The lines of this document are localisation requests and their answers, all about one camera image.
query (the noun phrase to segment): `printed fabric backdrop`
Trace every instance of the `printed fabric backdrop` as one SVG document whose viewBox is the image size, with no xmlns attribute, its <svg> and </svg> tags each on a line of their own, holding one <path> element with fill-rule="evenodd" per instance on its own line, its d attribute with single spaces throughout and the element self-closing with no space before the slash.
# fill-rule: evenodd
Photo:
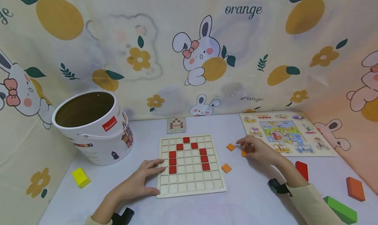
<svg viewBox="0 0 378 225">
<path fill-rule="evenodd" d="M 54 107 L 92 89 L 132 120 L 304 111 L 378 193 L 376 0 L 0 1 L 2 224 L 38 223 L 76 153 Z"/>
</svg>

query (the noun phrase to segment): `sleeve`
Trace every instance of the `sleeve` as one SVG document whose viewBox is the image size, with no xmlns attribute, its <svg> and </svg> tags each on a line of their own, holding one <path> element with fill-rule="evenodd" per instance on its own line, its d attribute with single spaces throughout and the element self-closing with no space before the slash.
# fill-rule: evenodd
<svg viewBox="0 0 378 225">
<path fill-rule="evenodd" d="M 286 186 L 292 195 L 291 201 L 308 225 L 344 224 L 324 202 L 313 184 L 292 188 L 286 183 Z"/>
<path fill-rule="evenodd" d="M 84 224 L 84 225 L 113 225 L 113 221 L 110 220 L 110 222 L 107 223 L 107 224 L 100 224 L 100 223 L 98 223 L 98 222 L 93 221 L 93 220 L 92 220 L 92 217 L 89 216 L 89 217 L 87 218 L 87 220 L 85 221 L 85 224 Z"/>
</svg>

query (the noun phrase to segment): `red label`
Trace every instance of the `red label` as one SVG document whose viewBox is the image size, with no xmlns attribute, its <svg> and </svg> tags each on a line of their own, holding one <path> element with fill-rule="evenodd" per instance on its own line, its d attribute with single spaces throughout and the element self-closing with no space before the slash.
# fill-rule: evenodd
<svg viewBox="0 0 378 225">
<path fill-rule="evenodd" d="M 117 124 L 117 119 L 115 116 L 110 118 L 109 121 L 107 121 L 104 125 L 102 125 L 102 128 L 104 128 L 105 131 L 110 130 L 115 124 Z"/>
</svg>

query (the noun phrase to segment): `person's left hand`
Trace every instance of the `person's left hand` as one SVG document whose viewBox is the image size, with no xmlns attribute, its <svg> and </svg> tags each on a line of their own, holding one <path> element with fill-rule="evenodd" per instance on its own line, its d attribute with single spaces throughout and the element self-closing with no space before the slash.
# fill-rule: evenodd
<svg viewBox="0 0 378 225">
<path fill-rule="evenodd" d="M 153 187 L 146 187 L 146 177 L 165 170 L 165 167 L 157 168 L 163 159 L 145 160 L 129 178 L 115 187 L 111 193 L 119 200 L 134 199 L 144 195 L 159 195 L 160 190 Z"/>
</svg>

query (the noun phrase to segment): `pink bunny illustration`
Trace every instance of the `pink bunny illustration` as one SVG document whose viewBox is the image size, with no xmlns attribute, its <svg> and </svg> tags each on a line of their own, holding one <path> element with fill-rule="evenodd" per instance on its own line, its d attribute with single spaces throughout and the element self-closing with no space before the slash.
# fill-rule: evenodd
<svg viewBox="0 0 378 225">
<path fill-rule="evenodd" d="M 8 105 L 24 116 L 38 114 L 43 126 L 50 129 L 54 107 L 47 104 L 44 98 L 40 98 L 25 71 L 17 63 L 12 63 L 1 50 L 0 68 L 8 73 L 8 78 L 0 83 L 0 110 Z"/>
<path fill-rule="evenodd" d="M 193 116 L 207 116 L 214 113 L 214 108 L 221 105 L 220 100 L 213 100 L 209 104 L 205 104 L 206 95 L 197 97 L 197 104 L 189 109 L 189 113 Z"/>
<path fill-rule="evenodd" d="M 367 102 L 378 98 L 378 50 L 369 54 L 362 61 L 362 66 L 370 67 L 370 71 L 361 78 L 365 86 L 346 94 L 353 111 L 361 111 Z"/>
<path fill-rule="evenodd" d="M 324 125 L 323 123 L 315 123 L 314 125 L 333 148 L 340 147 L 344 151 L 350 149 L 350 143 L 348 140 L 344 138 L 336 138 L 333 134 L 334 131 L 339 130 L 343 126 L 339 119 L 331 120 L 327 125 Z"/>
<path fill-rule="evenodd" d="M 205 69 L 202 64 L 210 58 L 218 57 L 220 46 L 216 39 L 210 36 L 212 26 L 211 16 L 206 16 L 199 27 L 199 39 L 193 40 L 184 33 L 178 33 L 173 38 L 172 47 L 177 53 L 182 52 L 184 56 L 184 68 L 189 71 L 185 85 L 198 86 L 206 82 Z"/>
</svg>

